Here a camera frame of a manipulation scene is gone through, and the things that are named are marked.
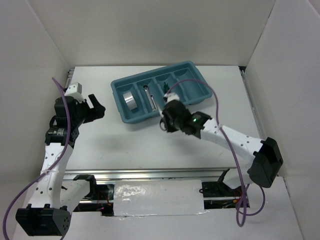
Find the white tape roll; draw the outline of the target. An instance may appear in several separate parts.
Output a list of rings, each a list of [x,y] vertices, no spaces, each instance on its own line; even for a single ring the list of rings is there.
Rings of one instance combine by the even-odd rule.
[[[123,98],[129,110],[132,111],[138,107],[137,102],[131,91],[124,93]]]

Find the large silver ratchet wrench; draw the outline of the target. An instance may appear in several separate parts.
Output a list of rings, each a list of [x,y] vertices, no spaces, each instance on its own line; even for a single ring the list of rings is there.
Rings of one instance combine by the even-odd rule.
[[[153,103],[152,103],[152,99],[151,99],[151,97],[150,97],[151,94],[150,94],[150,91],[149,91],[149,87],[148,87],[147,84],[143,85],[142,87],[143,87],[143,89],[144,89],[144,91],[145,91],[145,93],[146,93],[146,95],[147,95],[147,98],[148,98],[148,100],[149,100],[151,109],[152,109],[152,111],[153,111]]]

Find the black handled scissors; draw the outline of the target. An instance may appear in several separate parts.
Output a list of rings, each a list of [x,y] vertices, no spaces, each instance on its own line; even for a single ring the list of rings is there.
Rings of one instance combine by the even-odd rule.
[[[159,127],[160,127],[160,129],[161,129],[162,131],[164,131],[164,132],[167,131],[167,125],[166,125],[166,123],[165,123],[165,121],[164,121],[163,118],[162,118],[162,119],[160,120],[160,122],[159,122]]]

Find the small silver ratchet wrench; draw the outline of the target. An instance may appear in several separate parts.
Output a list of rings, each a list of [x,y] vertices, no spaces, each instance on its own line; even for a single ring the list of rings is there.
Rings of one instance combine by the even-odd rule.
[[[151,101],[152,101],[152,104],[153,104],[152,111],[154,112],[154,111],[156,111],[156,110],[158,109],[158,108],[157,108],[157,104],[156,104],[156,102],[155,102],[155,99],[154,99],[154,95],[153,95],[153,94],[150,95],[150,98],[151,98]]]

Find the stubby green handled screwdriver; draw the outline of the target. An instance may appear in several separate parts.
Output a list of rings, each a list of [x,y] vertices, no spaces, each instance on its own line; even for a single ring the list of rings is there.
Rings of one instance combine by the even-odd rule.
[[[169,84],[165,82],[163,85],[163,89],[164,89],[164,93],[167,93],[170,90]]]

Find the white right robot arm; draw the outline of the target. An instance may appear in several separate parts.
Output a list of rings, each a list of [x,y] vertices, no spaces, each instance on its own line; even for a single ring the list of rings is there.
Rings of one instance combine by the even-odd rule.
[[[241,185],[257,184],[270,188],[283,165],[277,142],[250,137],[227,126],[218,125],[211,116],[197,111],[191,113],[179,100],[172,100],[160,110],[160,123],[168,133],[181,131],[186,135],[215,143],[247,164],[225,170],[218,179],[218,191],[229,196]]]

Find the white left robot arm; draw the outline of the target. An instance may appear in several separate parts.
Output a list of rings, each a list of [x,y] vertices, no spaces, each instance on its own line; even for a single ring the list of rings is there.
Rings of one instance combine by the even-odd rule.
[[[73,96],[59,97],[54,104],[55,115],[45,134],[45,156],[41,178],[25,208],[19,208],[15,219],[28,236],[65,236],[71,225],[72,213],[79,202],[97,197],[99,187],[90,174],[77,175],[71,185],[63,189],[63,179],[71,157],[79,127],[101,119],[105,107],[94,94],[87,100]]]

